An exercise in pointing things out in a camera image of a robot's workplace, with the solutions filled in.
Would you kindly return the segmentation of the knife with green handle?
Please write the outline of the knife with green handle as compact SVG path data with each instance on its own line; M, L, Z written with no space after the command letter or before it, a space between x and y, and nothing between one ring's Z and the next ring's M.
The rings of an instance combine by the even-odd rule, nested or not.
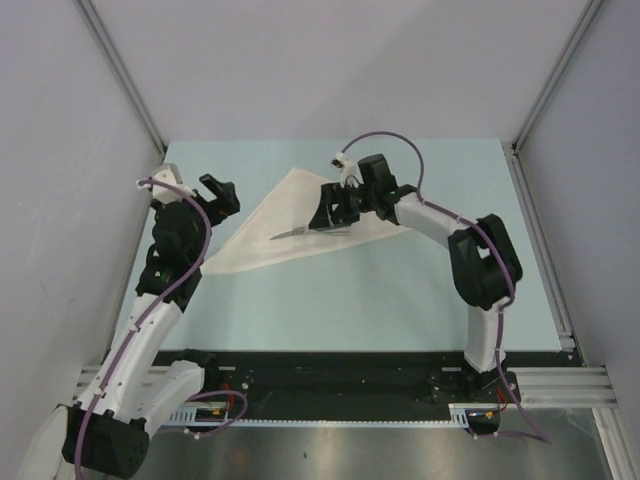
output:
M296 237L296 236L301 236L301 235L306 235L311 233L311 230L306 227L306 226L301 226L301 227L296 227L292 230L289 231L285 231L279 234L274 235L273 237L271 237L271 240L280 240L280 239L285 239L285 238L290 238L290 237Z

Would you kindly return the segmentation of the white cloth napkin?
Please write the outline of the white cloth napkin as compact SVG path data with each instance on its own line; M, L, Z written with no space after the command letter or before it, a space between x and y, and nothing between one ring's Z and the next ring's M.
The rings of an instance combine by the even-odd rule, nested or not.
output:
M365 213L355 224L329 233L307 228L321 186L328 180L295 167L264 198L237 231L202 265L205 275L255 270L351 248L405 233L406 228Z

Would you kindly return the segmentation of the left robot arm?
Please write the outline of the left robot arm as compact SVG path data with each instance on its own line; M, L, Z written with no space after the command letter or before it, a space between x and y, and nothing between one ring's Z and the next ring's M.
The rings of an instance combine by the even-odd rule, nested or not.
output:
M220 390L220 374L201 356L177 360L152 386L143 385L200 283L213 228L241 209L233 183L209 174L199 181L213 199L206 200L186 186L171 167L138 183L151 194L152 242L119 338L67 410L61 453L73 465L76 478L86 470L133 477L170 415L191 397L207 400Z

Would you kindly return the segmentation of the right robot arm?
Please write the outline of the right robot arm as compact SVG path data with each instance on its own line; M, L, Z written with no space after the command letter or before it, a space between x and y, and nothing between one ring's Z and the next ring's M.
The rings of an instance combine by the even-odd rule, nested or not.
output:
M400 186L382 154L354 163L340 152L331 164L341 178L320 187L307 229L334 232L373 212L446 248L455 289L468 305L461 388L473 401L486 400L505 378L504 309L513 303L523 276L504 222L495 214L471 220L426 200L412 185Z

